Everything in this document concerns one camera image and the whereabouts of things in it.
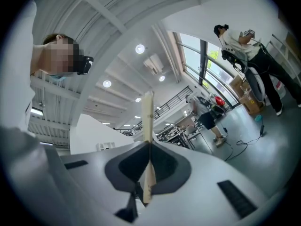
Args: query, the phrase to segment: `air conditioner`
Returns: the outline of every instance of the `air conditioner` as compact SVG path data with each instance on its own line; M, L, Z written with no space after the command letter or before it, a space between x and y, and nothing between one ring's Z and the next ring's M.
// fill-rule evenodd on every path
M149 58L147 58L144 62L144 65L150 68L151 73L157 75L162 72L163 64L157 54L153 54Z

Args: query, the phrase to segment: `person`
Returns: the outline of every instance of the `person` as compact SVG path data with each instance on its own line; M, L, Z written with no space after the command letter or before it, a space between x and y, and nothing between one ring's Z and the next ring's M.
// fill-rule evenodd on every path
M202 123L207 130L211 130L215 134L213 141L216 142L217 147L220 147L226 141L226 137L223 136L219 128L216 126L209 109L205 105L201 104L200 100L196 96L187 95L185 99L186 103L189 103L194 117Z
M254 37L254 32L251 31L246 36L240 31L234 31L228 29L228 26L216 25L214 27L214 33L220 39L222 45L230 45L235 50L243 51L248 56L248 66L256 69L260 75L263 85L265 87L266 95L268 96L270 103L276 115L279 116L282 113L283 105L280 100L279 94L275 90L270 74L280 80L290 92L292 97L297 101L297 105L301 107L301 88L295 83L290 75L284 70L284 68L278 64L270 55L265 54L259 46L253 46L248 44Z
M35 95L30 75L41 70L54 80L62 80L86 62L79 45L64 34L54 33L42 45L33 44L36 11L34 0L29 1L7 34L0 57L0 126L24 132Z

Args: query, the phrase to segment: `teal object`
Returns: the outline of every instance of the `teal object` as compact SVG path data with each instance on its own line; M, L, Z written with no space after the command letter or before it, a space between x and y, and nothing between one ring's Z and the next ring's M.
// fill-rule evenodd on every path
M257 116L255 117L255 121L261 121L261 119L262 119L262 115L257 115Z

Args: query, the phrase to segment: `cardboard box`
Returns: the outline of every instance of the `cardboard box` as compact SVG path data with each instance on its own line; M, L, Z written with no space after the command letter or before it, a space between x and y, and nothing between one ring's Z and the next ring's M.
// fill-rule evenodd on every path
M252 91L249 91L246 95L239 99L239 102L244 106L246 111L252 115L257 114L263 109L263 103L258 102Z
M235 76L234 79L229 83L231 88L234 90L234 92L237 94L238 98L241 98L244 96L243 90L240 88L240 86L243 89L250 89L250 85L247 81L244 81L240 78L240 76Z

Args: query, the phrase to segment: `black bag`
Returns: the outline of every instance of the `black bag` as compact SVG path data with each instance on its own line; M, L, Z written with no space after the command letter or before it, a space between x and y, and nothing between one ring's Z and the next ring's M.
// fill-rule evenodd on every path
M203 97L201 96L197 96L198 100L200 101L200 103L206 107L210 106L210 102L207 101L206 99L204 99Z

